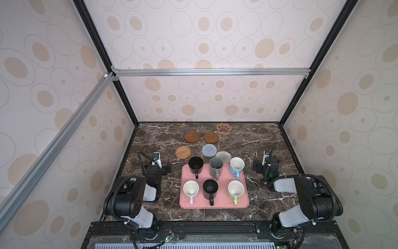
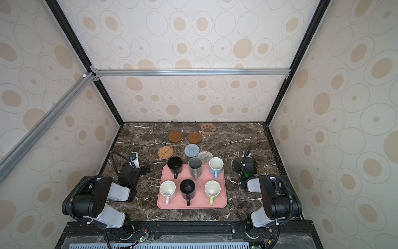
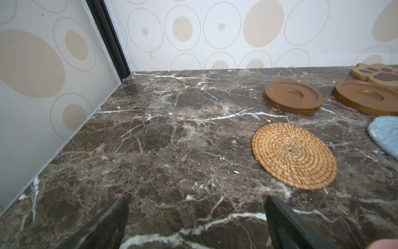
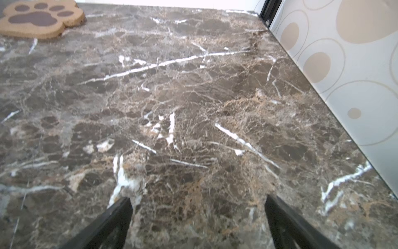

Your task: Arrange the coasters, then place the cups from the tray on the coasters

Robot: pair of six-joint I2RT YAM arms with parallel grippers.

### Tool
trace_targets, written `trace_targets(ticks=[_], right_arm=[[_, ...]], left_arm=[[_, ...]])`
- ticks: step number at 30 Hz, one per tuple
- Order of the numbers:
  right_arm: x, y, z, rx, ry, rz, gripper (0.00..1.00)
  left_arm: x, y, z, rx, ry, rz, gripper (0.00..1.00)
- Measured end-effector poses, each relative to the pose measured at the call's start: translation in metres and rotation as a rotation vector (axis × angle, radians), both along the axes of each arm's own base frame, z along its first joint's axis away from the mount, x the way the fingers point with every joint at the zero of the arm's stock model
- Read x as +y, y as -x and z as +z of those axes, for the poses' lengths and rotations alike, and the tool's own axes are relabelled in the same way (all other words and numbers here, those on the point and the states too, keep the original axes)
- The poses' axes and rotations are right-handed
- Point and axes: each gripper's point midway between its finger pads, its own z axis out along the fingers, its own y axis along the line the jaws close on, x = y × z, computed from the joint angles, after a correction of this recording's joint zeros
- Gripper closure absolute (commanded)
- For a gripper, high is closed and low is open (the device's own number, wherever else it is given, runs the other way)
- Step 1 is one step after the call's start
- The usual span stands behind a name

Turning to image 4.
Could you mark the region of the paw print coaster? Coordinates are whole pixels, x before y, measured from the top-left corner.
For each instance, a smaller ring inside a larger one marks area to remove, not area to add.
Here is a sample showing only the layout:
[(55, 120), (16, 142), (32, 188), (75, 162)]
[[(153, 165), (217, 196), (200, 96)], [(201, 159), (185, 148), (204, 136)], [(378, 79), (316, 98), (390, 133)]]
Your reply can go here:
[(83, 24), (85, 19), (84, 11), (75, 1), (16, 1), (3, 10), (1, 34), (51, 39), (68, 27)]

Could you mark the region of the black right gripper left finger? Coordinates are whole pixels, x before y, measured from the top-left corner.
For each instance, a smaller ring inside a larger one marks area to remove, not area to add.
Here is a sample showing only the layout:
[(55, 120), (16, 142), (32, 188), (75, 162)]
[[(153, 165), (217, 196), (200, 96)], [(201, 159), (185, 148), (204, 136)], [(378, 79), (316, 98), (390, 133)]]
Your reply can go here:
[(120, 198), (62, 249), (122, 249), (132, 219), (133, 207), (127, 197)]

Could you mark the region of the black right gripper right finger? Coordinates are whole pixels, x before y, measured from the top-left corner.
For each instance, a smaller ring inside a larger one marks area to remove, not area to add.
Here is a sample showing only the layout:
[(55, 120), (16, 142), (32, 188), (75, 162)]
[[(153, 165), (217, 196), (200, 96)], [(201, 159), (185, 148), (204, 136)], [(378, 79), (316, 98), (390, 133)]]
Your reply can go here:
[(275, 248), (340, 248), (314, 228), (278, 196), (268, 195), (264, 207)]

